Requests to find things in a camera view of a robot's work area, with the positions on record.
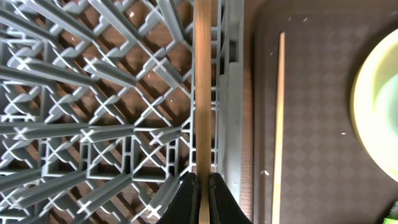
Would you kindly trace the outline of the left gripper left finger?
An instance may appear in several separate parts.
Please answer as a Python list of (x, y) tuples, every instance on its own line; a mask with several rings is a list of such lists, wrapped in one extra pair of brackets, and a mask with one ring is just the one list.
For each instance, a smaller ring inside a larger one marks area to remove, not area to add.
[(157, 224), (198, 224), (199, 181), (188, 173)]

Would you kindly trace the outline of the wooden chopstick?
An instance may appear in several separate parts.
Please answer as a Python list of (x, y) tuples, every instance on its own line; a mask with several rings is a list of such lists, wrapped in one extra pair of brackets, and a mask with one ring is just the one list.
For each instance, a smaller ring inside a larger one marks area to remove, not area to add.
[(194, 1), (195, 133), (197, 175), (201, 186), (199, 223), (210, 222), (211, 174), (211, 1)]
[(285, 95), (285, 32), (279, 37), (279, 60), (277, 74), (277, 98), (275, 108), (274, 180), (272, 192), (271, 223), (280, 223), (282, 189), (282, 156), (284, 140), (284, 95)]

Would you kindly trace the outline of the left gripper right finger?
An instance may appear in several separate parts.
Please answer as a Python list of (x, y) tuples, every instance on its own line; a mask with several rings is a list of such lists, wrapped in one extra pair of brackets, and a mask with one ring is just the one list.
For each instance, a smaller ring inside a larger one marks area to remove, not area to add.
[(211, 224), (252, 224), (219, 173), (210, 175), (209, 184)]

